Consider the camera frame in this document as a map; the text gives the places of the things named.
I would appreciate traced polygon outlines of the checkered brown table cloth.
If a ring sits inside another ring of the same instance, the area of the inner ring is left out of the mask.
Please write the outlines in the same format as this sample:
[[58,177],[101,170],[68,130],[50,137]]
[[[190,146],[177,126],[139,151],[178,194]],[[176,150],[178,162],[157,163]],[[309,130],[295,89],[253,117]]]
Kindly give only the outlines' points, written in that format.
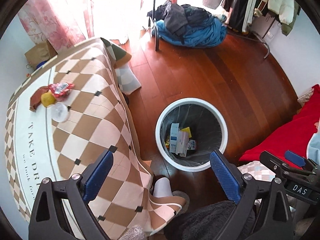
[[[103,38],[91,38],[45,63],[12,94],[6,113],[4,157],[10,190],[28,222],[43,178],[63,180],[81,173],[114,146],[113,165],[95,200],[93,215],[111,239],[140,225],[147,235],[161,231],[183,208],[182,197],[151,193],[153,172],[140,157],[132,115],[115,68],[130,55]],[[71,83],[64,100],[67,119],[53,119],[43,106],[30,110],[41,87]]]

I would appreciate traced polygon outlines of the red blanket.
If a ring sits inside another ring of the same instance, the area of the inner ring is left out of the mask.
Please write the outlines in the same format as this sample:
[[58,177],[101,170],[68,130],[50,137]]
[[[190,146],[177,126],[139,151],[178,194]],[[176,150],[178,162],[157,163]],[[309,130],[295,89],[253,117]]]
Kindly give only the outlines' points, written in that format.
[[267,151],[281,160],[285,160],[287,150],[306,157],[307,145],[317,132],[319,123],[319,85],[314,85],[310,99],[294,115],[292,120],[270,134],[262,143],[247,150],[239,160],[240,165],[258,161],[260,154]]

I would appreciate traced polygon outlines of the white box in bin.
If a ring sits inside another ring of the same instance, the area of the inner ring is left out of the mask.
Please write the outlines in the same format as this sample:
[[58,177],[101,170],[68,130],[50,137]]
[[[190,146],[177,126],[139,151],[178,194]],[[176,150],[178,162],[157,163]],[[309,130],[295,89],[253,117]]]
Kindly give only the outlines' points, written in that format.
[[179,123],[172,123],[169,136],[169,152],[185,158],[188,150],[188,133],[180,131]]

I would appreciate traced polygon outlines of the brown paper scrap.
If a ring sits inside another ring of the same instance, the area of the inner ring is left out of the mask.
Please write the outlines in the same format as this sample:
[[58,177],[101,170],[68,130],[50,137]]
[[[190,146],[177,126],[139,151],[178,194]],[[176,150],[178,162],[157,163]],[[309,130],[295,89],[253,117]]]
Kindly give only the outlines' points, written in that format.
[[29,110],[35,112],[37,107],[41,104],[41,95],[48,92],[48,86],[42,86],[36,90],[36,92],[30,98]]

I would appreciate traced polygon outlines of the blue clothes pile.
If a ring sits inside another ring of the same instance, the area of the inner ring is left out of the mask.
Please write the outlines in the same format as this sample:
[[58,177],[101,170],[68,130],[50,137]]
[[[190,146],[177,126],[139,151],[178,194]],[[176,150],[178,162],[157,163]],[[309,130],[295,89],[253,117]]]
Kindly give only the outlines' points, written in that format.
[[218,17],[189,4],[167,0],[147,16],[155,20],[159,37],[175,46],[211,48],[221,44],[227,34]]

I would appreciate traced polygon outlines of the brown paper bag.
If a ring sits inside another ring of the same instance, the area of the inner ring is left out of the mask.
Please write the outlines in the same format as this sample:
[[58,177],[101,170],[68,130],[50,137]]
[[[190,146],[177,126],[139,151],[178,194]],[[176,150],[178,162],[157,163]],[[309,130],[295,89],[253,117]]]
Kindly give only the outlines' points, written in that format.
[[36,44],[33,48],[25,53],[28,64],[36,70],[37,66],[42,62],[47,62],[57,55],[56,50],[48,40]]

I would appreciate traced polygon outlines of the red snack wrapper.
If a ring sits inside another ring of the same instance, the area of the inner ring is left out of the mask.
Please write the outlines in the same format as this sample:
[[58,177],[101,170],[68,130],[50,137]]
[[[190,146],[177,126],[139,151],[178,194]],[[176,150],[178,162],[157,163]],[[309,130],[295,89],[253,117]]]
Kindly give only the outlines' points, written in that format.
[[74,88],[74,84],[67,83],[67,82],[53,83],[53,84],[50,84],[48,87],[50,92],[53,94],[53,96],[56,99],[58,99],[68,95],[71,89]]

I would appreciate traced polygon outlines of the grey checkered cushion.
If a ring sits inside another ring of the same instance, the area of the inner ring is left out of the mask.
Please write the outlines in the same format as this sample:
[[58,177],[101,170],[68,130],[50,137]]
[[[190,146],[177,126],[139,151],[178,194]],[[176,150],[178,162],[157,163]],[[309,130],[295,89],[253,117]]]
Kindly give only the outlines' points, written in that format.
[[116,68],[115,71],[119,88],[124,94],[130,95],[142,87],[128,63]]

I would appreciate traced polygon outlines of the clear plastic lid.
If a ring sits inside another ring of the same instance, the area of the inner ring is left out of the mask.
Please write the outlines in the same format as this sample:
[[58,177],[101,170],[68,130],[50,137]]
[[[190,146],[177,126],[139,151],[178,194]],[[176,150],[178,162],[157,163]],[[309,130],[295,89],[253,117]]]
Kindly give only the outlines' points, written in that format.
[[68,107],[62,103],[57,102],[50,107],[51,117],[56,122],[65,122],[69,117]]

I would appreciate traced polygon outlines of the white round trash bin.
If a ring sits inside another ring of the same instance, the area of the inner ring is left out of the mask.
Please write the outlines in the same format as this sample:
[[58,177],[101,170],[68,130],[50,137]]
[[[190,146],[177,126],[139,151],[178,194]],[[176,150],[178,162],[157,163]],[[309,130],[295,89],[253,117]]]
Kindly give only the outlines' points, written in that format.
[[185,172],[201,172],[210,167],[213,150],[225,151],[228,128],[214,105],[199,98],[183,98],[160,114],[155,139],[170,165]]

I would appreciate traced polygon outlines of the metal clothes rack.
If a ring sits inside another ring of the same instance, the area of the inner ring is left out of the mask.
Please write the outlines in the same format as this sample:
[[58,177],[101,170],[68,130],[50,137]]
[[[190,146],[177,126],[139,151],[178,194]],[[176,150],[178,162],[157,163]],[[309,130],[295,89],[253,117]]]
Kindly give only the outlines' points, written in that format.
[[[155,19],[155,10],[156,10],[155,4],[156,4],[156,0],[153,0],[152,14],[151,14],[151,16],[149,16],[148,27],[151,27],[151,23],[153,23],[153,26],[152,26],[151,30],[154,31],[155,51],[159,51],[160,37],[159,37],[159,33],[158,33],[158,26],[157,26],[156,19]],[[266,59],[268,57],[268,55],[270,54],[270,46],[267,44],[267,42],[256,31],[250,31],[249,32],[249,34],[254,35],[255,38],[248,37],[248,36],[242,35],[242,34],[236,34],[235,32],[232,32],[230,30],[227,31],[227,34],[235,36],[235,37],[243,38],[243,39],[246,39],[246,40],[262,43],[264,45],[264,47],[267,49],[267,53],[264,56],[264,59]]]

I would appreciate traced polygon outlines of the pink floral curtain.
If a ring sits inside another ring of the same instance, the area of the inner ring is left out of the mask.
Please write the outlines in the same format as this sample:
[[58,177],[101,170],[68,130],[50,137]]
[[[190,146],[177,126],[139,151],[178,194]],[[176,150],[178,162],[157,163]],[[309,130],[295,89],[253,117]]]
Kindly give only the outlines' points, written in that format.
[[93,0],[28,0],[17,16],[30,39],[56,52],[94,36]]

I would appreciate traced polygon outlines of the yellow lemon peel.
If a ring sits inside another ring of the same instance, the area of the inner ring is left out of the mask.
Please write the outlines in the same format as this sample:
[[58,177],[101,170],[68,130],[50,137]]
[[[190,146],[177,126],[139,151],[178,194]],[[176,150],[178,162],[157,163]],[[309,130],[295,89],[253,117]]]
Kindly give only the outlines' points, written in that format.
[[49,107],[56,103],[56,98],[51,92],[45,92],[41,95],[41,103],[44,107]]

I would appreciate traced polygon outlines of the pastel checkered bedsheet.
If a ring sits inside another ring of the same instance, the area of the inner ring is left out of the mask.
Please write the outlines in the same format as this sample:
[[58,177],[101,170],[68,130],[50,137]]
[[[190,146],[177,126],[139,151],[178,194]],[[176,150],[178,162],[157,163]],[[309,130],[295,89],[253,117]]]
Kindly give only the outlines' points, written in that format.
[[242,174],[248,173],[252,175],[255,180],[272,181],[275,177],[275,173],[259,161],[252,161],[245,165],[241,165],[238,169]]

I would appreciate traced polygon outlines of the hanging clothes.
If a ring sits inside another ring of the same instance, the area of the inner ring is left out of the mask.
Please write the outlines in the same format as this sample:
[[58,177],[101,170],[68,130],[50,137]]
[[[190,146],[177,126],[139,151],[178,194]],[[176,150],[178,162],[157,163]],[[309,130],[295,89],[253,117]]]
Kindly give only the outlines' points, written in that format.
[[293,29],[300,6],[295,0],[203,0],[210,9],[223,7],[228,13],[227,27],[246,34],[253,18],[270,14],[281,24],[281,32],[287,36]]

